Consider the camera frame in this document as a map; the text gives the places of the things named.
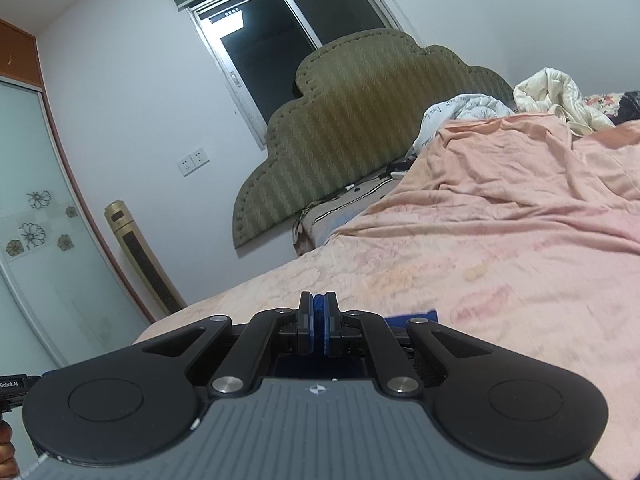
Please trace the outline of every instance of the silver bolt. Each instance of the silver bolt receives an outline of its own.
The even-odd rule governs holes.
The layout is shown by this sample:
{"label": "silver bolt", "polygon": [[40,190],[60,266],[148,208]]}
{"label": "silver bolt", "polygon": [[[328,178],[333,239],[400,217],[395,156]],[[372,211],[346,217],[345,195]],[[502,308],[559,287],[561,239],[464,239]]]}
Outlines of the silver bolt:
{"label": "silver bolt", "polygon": [[399,394],[407,394],[418,389],[418,381],[411,377],[394,377],[386,384],[390,390]]}
{"label": "silver bolt", "polygon": [[244,386],[244,383],[242,382],[242,379],[238,379],[237,377],[226,376],[218,377],[213,381],[211,386],[221,394],[232,394],[233,392],[240,390]]}

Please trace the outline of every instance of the window frame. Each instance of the window frame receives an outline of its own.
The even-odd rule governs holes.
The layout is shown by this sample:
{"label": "window frame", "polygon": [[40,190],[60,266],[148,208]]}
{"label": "window frame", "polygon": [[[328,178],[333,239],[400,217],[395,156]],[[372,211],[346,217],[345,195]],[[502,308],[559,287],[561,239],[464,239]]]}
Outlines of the window frame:
{"label": "window frame", "polygon": [[[188,9],[188,13],[198,30],[200,38],[207,46],[207,49],[215,60],[216,65],[223,73],[227,89],[229,90],[238,111],[246,121],[256,143],[261,150],[264,150],[266,147],[267,123],[260,113],[260,110],[258,110],[254,98],[249,92],[247,86],[244,84],[244,81],[242,81],[242,77],[231,59],[231,56],[229,56],[228,51],[224,47],[222,40],[217,38],[212,32],[212,24],[209,20],[213,15],[234,8],[234,6],[231,5],[234,1],[236,0],[206,0],[200,4],[190,7]],[[295,1],[283,1],[287,7],[289,7],[290,12],[294,15],[302,31],[306,34],[310,44],[315,48],[315,50],[320,48],[322,43],[318,38],[318,35],[313,30],[304,14],[300,11],[300,8]],[[367,1],[380,17],[380,20],[382,20],[385,27],[402,30],[400,23],[393,16],[383,0]]]}

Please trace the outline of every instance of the electrical outlet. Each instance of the electrical outlet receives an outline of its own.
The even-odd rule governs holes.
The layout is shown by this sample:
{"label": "electrical outlet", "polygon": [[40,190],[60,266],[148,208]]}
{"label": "electrical outlet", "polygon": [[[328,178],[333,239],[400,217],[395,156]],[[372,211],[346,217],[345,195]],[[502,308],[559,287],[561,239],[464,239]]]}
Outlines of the electrical outlet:
{"label": "electrical outlet", "polygon": [[187,155],[183,160],[178,162],[178,168],[180,168],[180,173],[182,173],[182,176],[187,176],[191,173],[191,171],[195,170],[196,165],[193,163],[191,155]]}
{"label": "electrical outlet", "polygon": [[198,148],[195,152],[191,153],[190,157],[196,168],[199,168],[209,161],[209,157],[207,156],[207,152],[204,151],[204,148]]}

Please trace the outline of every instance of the human hand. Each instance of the human hand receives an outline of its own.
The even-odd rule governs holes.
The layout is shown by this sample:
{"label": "human hand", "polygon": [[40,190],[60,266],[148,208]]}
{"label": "human hand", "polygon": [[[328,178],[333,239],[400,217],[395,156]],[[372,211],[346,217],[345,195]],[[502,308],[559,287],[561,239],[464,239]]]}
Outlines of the human hand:
{"label": "human hand", "polygon": [[11,443],[12,434],[11,426],[0,420],[0,478],[13,478],[20,473],[14,458],[15,447]]}

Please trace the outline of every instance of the gray ribbed plate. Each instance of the gray ribbed plate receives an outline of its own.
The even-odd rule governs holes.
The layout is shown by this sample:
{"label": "gray ribbed plate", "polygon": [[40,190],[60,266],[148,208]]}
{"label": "gray ribbed plate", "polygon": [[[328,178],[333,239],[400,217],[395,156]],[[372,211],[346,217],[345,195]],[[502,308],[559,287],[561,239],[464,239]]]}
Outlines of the gray ribbed plate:
{"label": "gray ribbed plate", "polygon": [[21,478],[606,480],[587,461],[522,471],[478,460],[444,439],[417,403],[384,397],[371,381],[276,379],[217,400],[191,434],[148,460],[95,468],[43,457]]}

